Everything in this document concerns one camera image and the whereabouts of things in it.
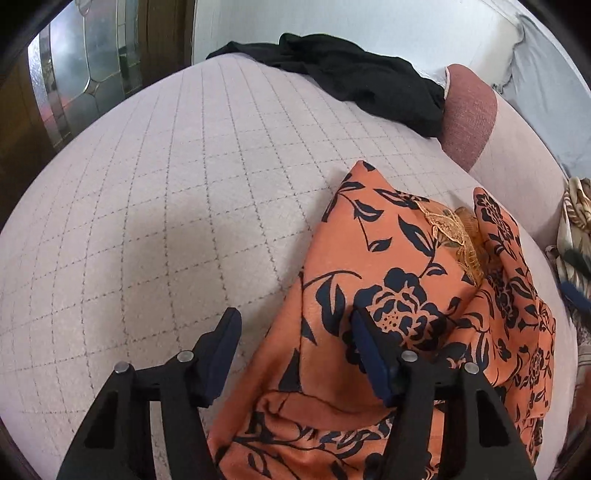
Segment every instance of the clothing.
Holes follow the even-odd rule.
[[[403,123],[424,137],[436,137],[443,122],[443,88],[422,78],[398,57],[369,53],[330,35],[284,33],[279,45],[230,42],[210,53],[245,53],[287,72],[310,75],[337,100],[357,103],[372,115]]]
[[[476,362],[535,460],[555,321],[533,286],[517,224],[484,190],[474,200],[478,227],[466,212],[393,189],[366,162],[354,166],[210,431],[225,478],[373,478],[395,410],[365,375],[349,322],[354,304],[403,348],[454,366]],[[481,244],[488,251],[478,256]],[[442,434],[434,408],[427,478],[437,473]]]
[[[577,329],[579,364],[573,408],[565,451],[591,420],[591,180],[572,177],[563,196],[563,208],[558,225],[556,247],[548,247],[546,256],[554,264],[560,288],[567,300]],[[566,454],[559,460],[557,471],[569,460]]]

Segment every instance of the black flower print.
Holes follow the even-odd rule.
[[[435,349],[437,338],[445,331],[444,315],[427,301],[419,278],[398,267],[388,271],[384,286],[359,290],[353,303],[366,307],[380,329],[401,346]]]
[[[385,190],[385,189],[374,189],[376,193],[385,198],[390,203],[399,207],[410,208],[411,210],[418,210],[417,202],[428,202],[429,199],[425,197],[419,197],[410,193],[401,192],[400,190]]]
[[[487,278],[492,288],[495,290],[496,307],[501,312],[501,316],[508,328],[515,328],[519,310],[515,307],[515,299],[511,286],[505,282],[503,271],[496,270],[491,272]]]
[[[485,222],[495,223],[499,229],[499,234],[505,241],[511,241],[515,237],[509,224],[503,219],[501,207],[489,195],[476,195],[476,205],[482,207],[482,219]]]
[[[530,388],[535,387],[540,381],[540,372],[544,369],[544,351],[538,348],[538,351],[530,360]]]

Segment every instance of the glass panel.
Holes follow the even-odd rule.
[[[86,51],[90,75],[101,82],[119,71],[117,0],[96,0],[86,14]]]
[[[83,93],[66,105],[64,113],[74,136],[80,134],[99,117],[95,98],[87,93]]]
[[[60,131],[56,124],[56,119],[53,116],[49,117],[44,122],[45,130],[47,130],[47,135],[49,135],[49,140],[54,147],[57,147],[61,144],[61,135]]]
[[[138,45],[138,0],[125,1],[125,41],[129,65],[139,62]]]
[[[139,63],[129,67],[129,85],[131,90],[137,90],[142,86],[142,71],[139,68]]]
[[[39,53],[39,35],[36,36],[28,48],[29,72],[31,74],[31,84],[37,100],[37,108],[43,121],[52,116],[51,106],[45,90],[45,80],[43,79],[43,70],[41,69],[41,54]]]
[[[117,25],[125,25],[125,0],[117,0]]]
[[[117,73],[101,82],[96,90],[95,98],[101,115],[104,115],[125,100],[123,86],[121,85],[121,74]]]
[[[121,54],[121,49],[125,47],[125,25],[117,26],[117,47]]]
[[[84,18],[74,2],[52,20],[50,35],[57,90],[61,104],[65,105],[84,91],[89,79],[84,50]]]

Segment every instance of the patterned fabric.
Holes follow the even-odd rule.
[[[554,264],[561,282],[572,284],[584,298],[591,300],[591,281],[563,257],[569,250],[585,257],[591,256],[591,180],[572,177],[564,192],[562,214],[558,227],[556,247],[548,247],[546,254]],[[565,441],[565,452],[581,434],[591,414],[589,393],[591,392],[591,332],[584,321],[584,315],[569,305],[573,323],[577,329],[578,369],[574,391],[573,409]],[[560,459],[554,474],[558,474],[569,460],[565,455]]]
[[[210,431],[224,478],[373,478],[395,411],[372,393],[350,329],[352,304],[426,358],[476,362],[535,461],[555,321],[533,286],[515,221],[480,188],[474,201],[488,254],[502,264],[480,287],[459,264],[459,245],[425,216],[443,205],[393,189],[366,162],[354,166]],[[443,413],[434,409],[425,478],[437,474],[442,434]]]

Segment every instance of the gold lace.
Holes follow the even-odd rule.
[[[450,209],[445,207],[441,209],[433,203],[417,202],[417,204],[424,213],[427,222],[433,227],[433,238],[436,238],[445,247],[456,249],[458,264],[466,272],[471,282],[479,286],[484,278],[484,272],[472,239],[461,218]],[[466,223],[470,230],[474,228],[471,222]],[[476,235],[476,233],[479,234],[478,223],[476,223],[474,234]]]

